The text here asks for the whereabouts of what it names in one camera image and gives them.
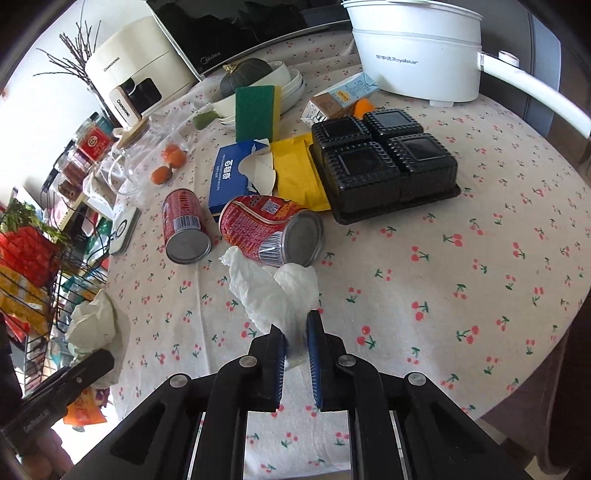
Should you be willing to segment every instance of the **round table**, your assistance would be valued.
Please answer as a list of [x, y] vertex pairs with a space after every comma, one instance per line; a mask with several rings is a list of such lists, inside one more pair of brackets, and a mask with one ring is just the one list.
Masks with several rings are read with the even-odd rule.
[[[284, 60], [307, 82], [282, 117], [281, 138], [309, 131], [299, 117], [313, 92], [361, 69], [343, 32], [283, 42], [257, 56]], [[203, 261], [175, 265], [163, 247], [166, 194], [189, 188], [207, 205], [217, 150], [235, 140], [217, 121], [200, 132], [187, 121], [221, 75], [154, 116], [178, 126], [193, 150], [171, 184], [138, 205], [132, 244], [109, 272], [108, 292], [131, 321], [114, 388], [121, 416], [170, 375], [216, 372], [260, 335], [228, 290], [228, 269], [218, 260], [228, 245], [211, 217], [213, 249]], [[323, 213], [326, 242], [314, 267], [325, 329], [380, 371], [425, 373], [480, 417], [536, 369], [589, 291], [589, 188], [544, 138], [486, 97], [443, 109], [385, 92], [372, 101], [405, 109], [453, 153], [462, 193], [350, 226]], [[281, 408], [249, 415], [245, 476], [348, 468], [347, 430], [345, 413], [316, 410], [309, 367], [288, 371]]]

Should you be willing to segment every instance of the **red packaging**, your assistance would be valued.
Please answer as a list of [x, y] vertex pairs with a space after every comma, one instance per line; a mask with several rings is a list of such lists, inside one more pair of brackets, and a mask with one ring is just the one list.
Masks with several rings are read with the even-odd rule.
[[171, 192], [163, 206], [164, 245], [174, 263], [198, 262], [212, 249], [197, 196], [187, 189]]
[[239, 196], [228, 202], [219, 227], [224, 240], [237, 245], [245, 257], [275, 267], [310, 265], [324, 240], [318, 214], [267, 195]]
[[96, 125], [85, 120], [73, 137], [76, 146], [91, 161], [99, 161], [113, 145], [111, 139]]

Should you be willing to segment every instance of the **white bowl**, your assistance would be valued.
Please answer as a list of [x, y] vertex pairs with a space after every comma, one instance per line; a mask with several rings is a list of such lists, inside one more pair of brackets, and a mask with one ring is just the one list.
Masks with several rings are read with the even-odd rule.
[[299, 70], [290, 69], [291, 81], [281, 90], [281, 98], [289, 97], [301, 85], [301, 73]]
[[306, 83], [304, 82], [304, 79], [302, 77], [300, 86], [296, 90], [294, 90], [294, 92], [291, 95], [285, 96], [281, 99], [282, 115], [297, 103], [297, 101], [301, 98], [302, 94], [304, 93], [305, 89]]
[[[257, 80], [251, 86], [260, 85], [275, 85], [278, 87], [284, 87], [291, 82], [290, 71], [282, 61], [270, 61], [269, 65], [273, 71], [264, 76], [262, 79]], [[211, 104], [213, 109], [221, 117], [227, 118], [232, 116], [236, 112], [236, 95], [230, 95], [224, 99], [221, 98], [222, 94], [219, 90], [213, 95]]]
[[[303, 82], [303, 78], [300, 79], [301, 83], [298, 88], [288, 96], [284, 96], [281, 99], [281, 114], [283, 115], [287, 112], [291, 107], [293, 107], [297, 101], [301, 98], [304, 90], [306, 89], [306, 84]], [[220, 118], [220, 123], [225, 125], [226, 127], [230, 127], [232, 129], [236, 128], [236, 116], [232, 115], [227, 118]]]
[[[291, 82], [288, 83], [287, 85], [285, 85], [283, 87], [283, 89], [281, 90], [281, 113], [283, 113], [285, 110], [283, 109], [283, 102], [285, 99], [287, 99], [289, 96], [291, 96], [298, 88], [301, 87], [301, 84], [303, 82], [301, 73], [296, 70], [296, 69], [290, 69], [290, 75], [291, 75]], [[231, 123], [233, 121], [236, 120], [236, 115], [231, 115], [231, 116], [227, 116], [225, 118], [220, 118], [220, 122], [223, 124], [227, 124], [227, 123]]]

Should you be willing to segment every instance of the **metal screw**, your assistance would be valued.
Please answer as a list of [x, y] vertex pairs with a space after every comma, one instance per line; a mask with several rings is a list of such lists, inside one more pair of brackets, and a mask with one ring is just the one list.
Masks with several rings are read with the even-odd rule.
[[238, 362], [241, 367], [250, 368], [256, 365], [256, 357], [252, 355], [243, 356]]
[[353, 355], [341, 355], [339, 357], [339, 365], [342, 367], [352, 367], [357, 360]]
[[408, 381], [410, 384], [420, 387], [421, 385], [427, 383], [427, 377], [425, 377], [425, 375], [422, 373], [413, 372], [408, 376]]
[[187, 377], [184, 375], [175, 375], [170, 379], [170, 386], [173, 388], [181, 388], [187, 384]]

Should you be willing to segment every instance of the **black tool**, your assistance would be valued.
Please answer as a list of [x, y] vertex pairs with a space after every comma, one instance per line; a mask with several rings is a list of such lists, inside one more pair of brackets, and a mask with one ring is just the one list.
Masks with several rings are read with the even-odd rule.
[[252, 340], [248, 355], [217, 374], [195, 380], [173, 375], [64, 480], [242, 479], [248, 411], [279, 407], [284, 362], [285, 337], [273, 326]]
[[67, 406], [113, 365], [109, 351], [97, 350], [74, 367], [58, 370], [23, 398], [14, 418], [1, 429], [12, 450], [19, 455], [35, 453], [37, 437], [63, 418]]
[[316, 407], [349, 415], [353, 480], [531, 480], [422, 373], [378, 372], [315, 310], [307, 333]]

